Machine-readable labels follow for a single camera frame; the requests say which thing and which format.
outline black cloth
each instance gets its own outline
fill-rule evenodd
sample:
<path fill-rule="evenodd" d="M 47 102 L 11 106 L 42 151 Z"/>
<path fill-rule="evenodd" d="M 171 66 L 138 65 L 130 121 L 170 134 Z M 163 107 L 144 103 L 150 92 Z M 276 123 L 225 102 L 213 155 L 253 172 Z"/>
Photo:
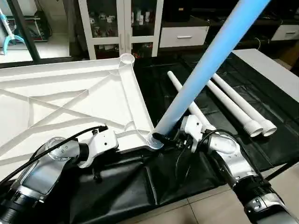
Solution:
<path fill-rule="evenodd" d="M 135 62 L 135 75 L 154 125 L 177 94 L 167 71 L 171 70 L 184 83 L 200 57 L 184 55 Z M 268 138 L 251 139 L 205 88 L 195 102 L 209 121 L 235 134 L 261 171 L 299 157 L 299 104 L 234 54 L 217 73 L 278 130 Z M 202 152 L 192 160 L 185 182 L 181 175 L 187 168 L 188 153 L 183 154 L 176 178 L 179 153 L 180 150 L 169 147 L 158 152 L 109 152 L 97 158 L 91 168 L 67 169 L 31 222 L 40 223 L 43 219 L 43 223 L 52 224 L 117 223 L 225 184 Z"/>

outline white table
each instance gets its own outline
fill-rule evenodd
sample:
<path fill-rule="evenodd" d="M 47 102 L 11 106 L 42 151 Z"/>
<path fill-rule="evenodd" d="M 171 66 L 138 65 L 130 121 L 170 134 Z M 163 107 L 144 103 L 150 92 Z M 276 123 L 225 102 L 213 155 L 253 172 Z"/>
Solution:
<path fill-rule="evenodd" d="M 234 50 L 233 53 L 299 102 L 299 77 L 295 74 L 257 49 Z"/>

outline drawer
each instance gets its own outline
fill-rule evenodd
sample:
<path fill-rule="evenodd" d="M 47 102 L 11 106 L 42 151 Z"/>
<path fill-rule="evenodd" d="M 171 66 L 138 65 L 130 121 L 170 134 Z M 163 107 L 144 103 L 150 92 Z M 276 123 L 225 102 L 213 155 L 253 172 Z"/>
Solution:
<path fill-rule="evenodd" d="M 209 27 L 163 27 L 160 47 L 182 47 L 203 45 Z"/>
<path fill-rule="evenodd" d="M 279 26 L 271 40 L 299 40 L 299 25 Z"/>

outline black cable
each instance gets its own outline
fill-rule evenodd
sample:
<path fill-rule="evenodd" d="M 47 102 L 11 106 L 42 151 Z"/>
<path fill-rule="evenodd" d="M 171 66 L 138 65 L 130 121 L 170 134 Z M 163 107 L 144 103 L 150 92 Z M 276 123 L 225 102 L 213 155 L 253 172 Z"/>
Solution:
<path fill-rule="evenodd" d="M 210 137 L 212 134 L 214 134 L 215 132 L 220 132 L 222 129 L 216 129 L 216 130 L 213 130 L 213 131 L 211 131 L 211 132 L 209 132 L 200 142 L 199 142 L 199 144 L 197 145 L 197 147 L 196 147 L 196 150 L 195 150 L 195 152 L 194 153 L 197 153 L 198 152 L 198 150 L 200 149 L 200 147 L 201 147 L 201 145 L 203 144 L 203 142 L 208 138 L 208 137 Z M 189 173 L 190 173 L 190 169 L 191 169 L 191 165 L 192 165 L 192 162 L 189 162 L 189 167 L 188 167 L 188 169 L 187 169 L 187 172 L 186 172 L 186 174 L 185 174 L 185 178 L 184 178 L 184 182 L 186 181 L 186 179 L 187 179 L 187 177 L 188 177 L 188 175 L 189 175 Z"/>
<path fill-rule="evenodd" d="M 35 156 L 36 156 L 36 154 L 37 154 L 37 152 L 44 146 L 45 144 L 42 144 L 33 154 L 32 154 L 32 156 L 30 157 L 30 159 L 29 160 L 32 160 Z"/>
<path fill-rule="evenodd" d="M 176 181 L 178 181 L 178 162 L 179 162 L 179 159 L 181 158 L 182 154 L 186 151 L 187 147 L 183 148 L 183 150 L 180 152 L 180 154 L 178 155 L 177 157 L 177 160 L 176 160 L 176 166 L 174 168 L 174 176 L 176 178 Z"/>
<path fill-rule="evenodd" d="M 65 143 L 75 139 L 76 137 L 86 133 L 86 132 L 89 132 L 89 131 L 92 131 L 94 129 L 98 129 L 98 128 L 101 128 L 102 126 L 96 126 L 96 127 L 91 127 L 91 128 L 88 128 L 88 129 L 85 129 L 69 138 L 67 138 L 66 140 L 63 140 L 62 142 L 58 143 L 57 145 L 49 148 L 48 150 L 46 151 L 43 151 L 42 153 L 40 153 L 39 155 L 35 156 L 35 157 L 32 157 L 32 159 L 30 159 L 28 162 L 26 162 L 25 164 L 23 164 L 22 166 L 20 166 L 19 168 L 17 168 L 14 172 L 12 172 L 11 174 L 9 174 L 7 177 L 5 177 L 2 181 L 0 181 L 0 187 L 7 181 L 9 181 L 11 178 L 13 178 L 16 174 L 18 174 L 19 172 L 21 172 L 23 169 L 27 168 L 28 166 L 30 166 L 32 163 L 34 163 L 35 161 L 39 160 L 40 158 L 42 158 L 43 156 L 45 156 L 46 154 L 52 152 L 53 150 L 57 149 L 58 147 L 64 145 Z"/>

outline white cabinet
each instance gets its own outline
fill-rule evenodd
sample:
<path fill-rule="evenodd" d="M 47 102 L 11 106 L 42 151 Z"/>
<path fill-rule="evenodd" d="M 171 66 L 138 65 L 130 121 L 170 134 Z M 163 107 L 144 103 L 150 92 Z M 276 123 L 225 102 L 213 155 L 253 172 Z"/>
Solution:
<path fill-rule="evenodd" d="M 157 56 L 163 0 L 79 0 L 91 60 Z"/>
<path fill-rule="evenodd" d="M 271 40 L 299 40 L 299 25 L 280 25 Z"/>

